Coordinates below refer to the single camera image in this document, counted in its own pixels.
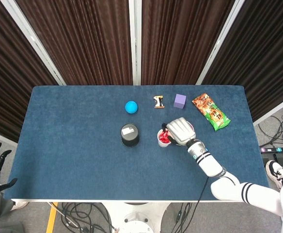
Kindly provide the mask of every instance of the chip bag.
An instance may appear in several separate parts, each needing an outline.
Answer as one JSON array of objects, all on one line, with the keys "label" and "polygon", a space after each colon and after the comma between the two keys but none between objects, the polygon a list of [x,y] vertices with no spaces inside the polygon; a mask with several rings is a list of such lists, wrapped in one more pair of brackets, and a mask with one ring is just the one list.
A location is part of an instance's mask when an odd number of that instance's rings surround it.
[{"label": "chip bag", "polygon": [[215,131],[226,127],[230,119],[215,105],[213,100],[204,93],[195,98],[192,103],[200,110],[206,119],[212,124]]}]

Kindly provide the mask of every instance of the dark curtain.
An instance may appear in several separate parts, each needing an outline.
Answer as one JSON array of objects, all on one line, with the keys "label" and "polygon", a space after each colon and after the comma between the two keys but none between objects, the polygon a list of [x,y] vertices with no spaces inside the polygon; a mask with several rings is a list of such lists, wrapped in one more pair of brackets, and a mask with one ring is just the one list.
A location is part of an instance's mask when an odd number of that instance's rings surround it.
[{"label": "dark curtain", "polygon": [[69,85],[132,81],[127,0],[17,0]]},{"label": "dark curtain", "polygon": [[55,80],[0,3],[0,134],[17,142],[37,85]]},{"label": "dark curtain", "polygon": [[141,83],[195,84],[234,0],[143,0]]},{"label": "dark curtain", "polygon": [[283,0],[247,0],[203,84],[245,87],[253,120],[283,102]]}]

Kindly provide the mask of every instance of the blue ball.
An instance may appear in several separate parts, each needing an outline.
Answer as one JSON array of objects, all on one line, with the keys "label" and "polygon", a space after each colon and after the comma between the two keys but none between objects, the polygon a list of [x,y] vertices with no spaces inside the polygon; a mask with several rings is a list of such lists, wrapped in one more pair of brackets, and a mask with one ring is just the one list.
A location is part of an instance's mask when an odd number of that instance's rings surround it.
[{"label": "blue ball", "polygon": [[126,112],[133,114],[136,113],[138,109],[137,103],[135,101],[129,101],[126,103]]}]

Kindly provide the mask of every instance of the white label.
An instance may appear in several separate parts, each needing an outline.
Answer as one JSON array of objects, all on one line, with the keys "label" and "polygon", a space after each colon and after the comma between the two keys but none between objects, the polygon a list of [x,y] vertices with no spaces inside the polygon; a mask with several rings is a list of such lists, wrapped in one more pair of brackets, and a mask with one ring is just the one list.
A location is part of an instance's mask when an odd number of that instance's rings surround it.
[{"label": "white label", "polygon": [[127,127],[127,128],[125,128],[125,129],[122,129],[122,134],[123,134],[123,135],[126,135],[126,134],[128,134],[128,133],[132,133],[132,132],[134,132],[134,129],[131,128],[131,127]]}]

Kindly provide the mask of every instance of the sneaker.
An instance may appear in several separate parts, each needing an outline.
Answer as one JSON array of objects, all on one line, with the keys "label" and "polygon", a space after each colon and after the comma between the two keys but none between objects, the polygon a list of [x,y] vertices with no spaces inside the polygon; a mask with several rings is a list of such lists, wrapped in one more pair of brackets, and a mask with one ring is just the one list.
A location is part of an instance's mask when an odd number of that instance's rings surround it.
[{"label": "sneaker", "polygon": [[25,207],[28,204],[27,201],[14,201],[14,203],[15,204],[13,205],[13,207],[10,211],[22,209],[23,207]]},{"label": "sneaker", "polygon": [[270,160],[266,164],[266,171],[267,175],[276,183],[276,186],[280,190],[283,186],[283,167],[274,160]]}]

